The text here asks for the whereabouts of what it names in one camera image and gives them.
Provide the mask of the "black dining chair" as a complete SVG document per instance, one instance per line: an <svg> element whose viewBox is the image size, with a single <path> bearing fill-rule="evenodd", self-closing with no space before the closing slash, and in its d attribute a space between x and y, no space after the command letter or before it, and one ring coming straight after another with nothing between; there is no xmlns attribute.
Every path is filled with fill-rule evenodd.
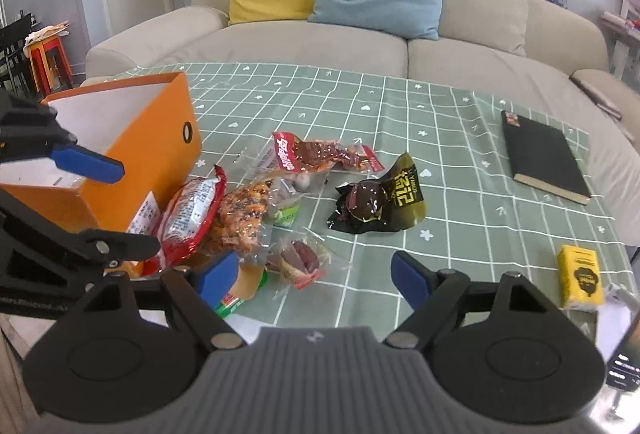
<svg viewBox="0 0 640 434"><path fill-rule="evenodd" d="M24 48L32 33L32 15L26 14L1 29L1 87L21 98L35 99L36 84Z"/></svg>

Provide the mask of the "black notebook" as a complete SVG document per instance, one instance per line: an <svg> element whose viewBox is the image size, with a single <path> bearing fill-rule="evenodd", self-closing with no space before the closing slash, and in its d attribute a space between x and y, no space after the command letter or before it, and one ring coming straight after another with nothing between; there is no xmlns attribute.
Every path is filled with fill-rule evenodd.
<svg viewBox="0 0 640 434"><path fill-rule="evenodd" d="M516 182L585 206L591 192L564 134L502 110L502 134Z"/></svg>

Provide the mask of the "green label snack packet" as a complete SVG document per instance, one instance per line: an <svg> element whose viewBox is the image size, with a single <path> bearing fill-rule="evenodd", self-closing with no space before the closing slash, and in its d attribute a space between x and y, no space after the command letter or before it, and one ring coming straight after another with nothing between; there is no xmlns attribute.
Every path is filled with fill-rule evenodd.
<svg viewBox="0 0 640 434"><path fill-rule="evenodd" d="M273 225L291 228L299 212L300 200L311 185L308 173L275 178L269 194L268 214Z"/></svg>

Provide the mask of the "red meat snack packet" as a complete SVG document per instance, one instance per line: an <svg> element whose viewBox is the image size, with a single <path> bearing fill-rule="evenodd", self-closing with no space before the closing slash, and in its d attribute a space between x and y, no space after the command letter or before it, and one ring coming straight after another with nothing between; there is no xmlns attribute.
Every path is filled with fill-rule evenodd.
<svg viewBox="0 0 640 434"><path fill-rule="evenodd" d="M339 166L359 173L384 170L374 151L367 145L346 146L338 140L303 140L290 132L274 132L273 150L278 167L291 173L321 173Z"/></svg>

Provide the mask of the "orange storage box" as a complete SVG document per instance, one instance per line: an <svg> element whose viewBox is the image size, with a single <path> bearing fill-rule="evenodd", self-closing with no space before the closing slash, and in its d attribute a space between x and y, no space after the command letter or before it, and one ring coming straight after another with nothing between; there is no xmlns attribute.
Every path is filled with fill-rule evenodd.
<svg viewBox="0 0 640 434"><path fill-rule="evenodd" d="M35 160L24 174L2 166L1 176L67 198L55 221L69 232L153 228L201 153L186 75L132 76L66 90L44 102L80 146L122 162L125 176L99 183L60 170L49 158Z"/></svg>

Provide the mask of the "orange peanut snack bag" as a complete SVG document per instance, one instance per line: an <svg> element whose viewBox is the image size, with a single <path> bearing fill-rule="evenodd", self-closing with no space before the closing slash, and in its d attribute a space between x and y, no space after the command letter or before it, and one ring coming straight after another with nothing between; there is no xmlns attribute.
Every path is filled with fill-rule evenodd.
<svg viewBox="0 0 640 434"><path fill-rule="evenodd" d="M220 202L202 249L208 253L233 250L239 256L257 251L262 220L268 212L270 182L236 187Z"/></svg>

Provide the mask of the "yellow tissue pack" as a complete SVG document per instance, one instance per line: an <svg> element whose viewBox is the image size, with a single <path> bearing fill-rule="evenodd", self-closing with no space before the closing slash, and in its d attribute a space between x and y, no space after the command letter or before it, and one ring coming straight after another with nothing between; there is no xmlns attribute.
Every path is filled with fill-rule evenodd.
<svg viewBox="0 0 640 434"><path fill-rule="evenodd" d="M594 313L604 303L597 252L564 244L556 256L564 310Z"/></svg>

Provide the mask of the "clear sausage snack packet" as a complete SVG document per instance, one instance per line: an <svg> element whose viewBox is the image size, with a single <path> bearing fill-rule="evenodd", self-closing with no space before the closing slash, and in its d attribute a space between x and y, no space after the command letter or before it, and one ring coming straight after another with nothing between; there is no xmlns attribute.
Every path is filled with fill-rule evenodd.
<svg viewBox="0 0 640 434"><path fill-rule="evenodd" d="M278 240L267 255L267 269L297 290L321 279L333 254L321 241L308 235L288 235Z"/></svg>

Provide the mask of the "black phone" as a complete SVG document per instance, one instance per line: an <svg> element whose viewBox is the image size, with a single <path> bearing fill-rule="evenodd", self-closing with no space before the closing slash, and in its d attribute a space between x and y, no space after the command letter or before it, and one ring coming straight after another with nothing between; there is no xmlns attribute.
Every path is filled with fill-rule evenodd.
<svg viewBox="0 0 640 434"><path fill-rule="evenodd" d="M606 364L605 383L624 393L634 393L640 386L640 316L631 325Z"/></svg>

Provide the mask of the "red noodle snack bag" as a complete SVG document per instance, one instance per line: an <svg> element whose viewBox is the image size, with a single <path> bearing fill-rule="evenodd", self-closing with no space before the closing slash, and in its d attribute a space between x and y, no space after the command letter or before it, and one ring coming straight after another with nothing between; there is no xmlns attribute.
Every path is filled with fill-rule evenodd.
<svg viewBox="0 0 640 434"><path fill-rule="evenodd" d="M134 278L151 276L193 256L213 224L226 191L227 175L215 165L210 177L197 177L185 183L171 198L152 230L160 250L143 262L134 262Z"/></svg>

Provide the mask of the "beige sofa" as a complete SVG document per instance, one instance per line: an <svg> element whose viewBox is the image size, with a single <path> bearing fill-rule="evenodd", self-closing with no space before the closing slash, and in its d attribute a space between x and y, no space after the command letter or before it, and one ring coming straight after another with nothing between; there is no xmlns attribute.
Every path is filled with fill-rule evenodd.
<svg viewBox="0 0 640 434"><path fill-rule="evenodd" d="M230 24L230 0L191 4L93 46L86 77L177 62L280 62L503 96L577 126L623 243L639 241L639 96L612 76L590 20L545 0L442 0L437 40L306 20Z"/></svg>

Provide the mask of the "black yellow snack bag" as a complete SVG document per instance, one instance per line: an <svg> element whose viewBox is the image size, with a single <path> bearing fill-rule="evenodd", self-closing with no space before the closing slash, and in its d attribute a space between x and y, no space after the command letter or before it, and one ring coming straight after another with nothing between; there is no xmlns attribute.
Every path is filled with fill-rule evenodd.
<svg viewBox="0 0 640 434"><path fill-rule="evenodd" d="M343 184L326 226L338 232L402 232L426 217L426 204L413 158L404 152L381 177Z"/></svg>

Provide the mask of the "red orange stool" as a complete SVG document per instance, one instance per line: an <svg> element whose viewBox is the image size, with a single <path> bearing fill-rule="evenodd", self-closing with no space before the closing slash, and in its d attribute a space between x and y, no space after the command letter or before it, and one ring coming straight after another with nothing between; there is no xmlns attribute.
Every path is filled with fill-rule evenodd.
<svg viewBox="0 0 640 434"><path fill-rule="evenodd" d="M43 97L73 87L72 70L58 35L27 45L26 53L36 89Z"/></svg>

